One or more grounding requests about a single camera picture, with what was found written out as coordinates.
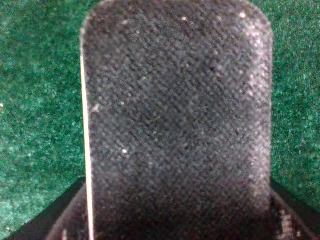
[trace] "green felt surface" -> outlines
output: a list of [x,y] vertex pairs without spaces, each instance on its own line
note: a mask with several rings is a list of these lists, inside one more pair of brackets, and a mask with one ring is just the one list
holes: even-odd
[[[79,29],[98,0],[0,4],[0,239],[84,171]],[[275,33],[272,175],[320,210],[320,2],[254,0]]]

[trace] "black fabric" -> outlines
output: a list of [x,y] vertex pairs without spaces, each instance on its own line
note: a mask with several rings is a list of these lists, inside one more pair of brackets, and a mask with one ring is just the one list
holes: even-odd
[[[81,32],[96,239],[298,235],[270,190],[273,34],[260,10],[104,1]],[[86,239],[65,222],[79,199],[48,239]]]

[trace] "green velvet background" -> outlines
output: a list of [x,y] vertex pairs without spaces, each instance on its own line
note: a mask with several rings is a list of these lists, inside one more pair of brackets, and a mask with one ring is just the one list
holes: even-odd
[[[98,0],[1,0],[0,239],[84,171],[79,29]],[[272,175],[320,210],[320,1],[253,0],[275,33]]]

